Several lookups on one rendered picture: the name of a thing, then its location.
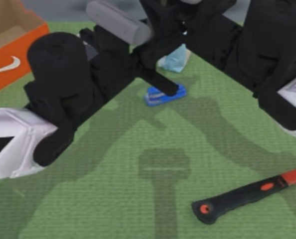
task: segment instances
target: nike logo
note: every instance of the nike logo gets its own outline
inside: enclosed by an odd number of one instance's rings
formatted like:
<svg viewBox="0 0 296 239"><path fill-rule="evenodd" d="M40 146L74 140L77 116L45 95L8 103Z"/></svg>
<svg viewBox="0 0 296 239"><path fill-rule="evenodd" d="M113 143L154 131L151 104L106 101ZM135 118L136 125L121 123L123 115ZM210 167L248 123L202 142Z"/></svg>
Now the nike logo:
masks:
<svg viewBox="0 0 296 239"><path fill-rule="evenodd" d="M12 56L13 58L13 63L7 66L4 66L2 68L0 68L0 72L4 72L4 71L9 71L9 70L13 70L16 69L17 67L20 66L20 59L18 59L15 56Z"/></svg>

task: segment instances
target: nike shoe box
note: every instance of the nike shoe box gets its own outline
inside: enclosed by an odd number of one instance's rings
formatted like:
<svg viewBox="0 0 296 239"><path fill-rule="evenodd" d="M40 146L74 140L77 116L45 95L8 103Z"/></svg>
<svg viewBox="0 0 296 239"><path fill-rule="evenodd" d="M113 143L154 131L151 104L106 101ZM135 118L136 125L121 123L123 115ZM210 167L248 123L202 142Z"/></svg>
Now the nike shoe box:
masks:
<svg viewBox="0 0 296 239"><path fill-rule="evenodd" d="M30 72L30 45L48 34L47 23L20 0L0 0L0 90Z"/></svg>

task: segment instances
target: green table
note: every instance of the green table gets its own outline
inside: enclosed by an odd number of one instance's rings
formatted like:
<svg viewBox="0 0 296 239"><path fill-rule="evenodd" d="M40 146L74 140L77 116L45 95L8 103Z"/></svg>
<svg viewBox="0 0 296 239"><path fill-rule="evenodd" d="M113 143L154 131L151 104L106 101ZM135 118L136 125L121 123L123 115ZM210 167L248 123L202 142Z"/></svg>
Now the green table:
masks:
<svg viewBox="0 0 296 239"><path fill-rule="evenodd" d="M195 55L181 74L163 74L188 96L149 108L136 79L47 170L0 181L0 239L296 239L296 186L212 226L195 218L195 200L296 168L296 139ZM30 80L1 91L0 107L24 106Z"/></svg>

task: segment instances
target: red and black tool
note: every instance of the red and black tool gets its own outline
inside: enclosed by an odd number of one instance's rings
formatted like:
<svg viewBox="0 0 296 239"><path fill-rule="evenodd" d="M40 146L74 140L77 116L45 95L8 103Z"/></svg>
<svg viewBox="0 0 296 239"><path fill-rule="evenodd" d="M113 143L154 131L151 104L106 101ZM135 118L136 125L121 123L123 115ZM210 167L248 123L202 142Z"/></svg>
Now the red and black tool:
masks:
<svg viewBox="0 0 296 239"><path fill-rule="evenodd" d="M293 184L296 184L296 170L194 202L192 203L192 209L201 222L210 225L228 211L248 203L257 202Z"/></svg>

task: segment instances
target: cardboard box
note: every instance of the cardboard box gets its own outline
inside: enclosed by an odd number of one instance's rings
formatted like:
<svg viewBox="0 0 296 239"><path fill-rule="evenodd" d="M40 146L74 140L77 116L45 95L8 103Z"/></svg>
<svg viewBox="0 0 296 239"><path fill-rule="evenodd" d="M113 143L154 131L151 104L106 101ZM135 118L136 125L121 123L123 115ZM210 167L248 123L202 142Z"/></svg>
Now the cardboard box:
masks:
<svg viewBox="0 0 296 239"><path fill-rule="evenodd" d="M30 72L27 50L47 33L46 22L19 0L0 0L0 90Z"/></svg>

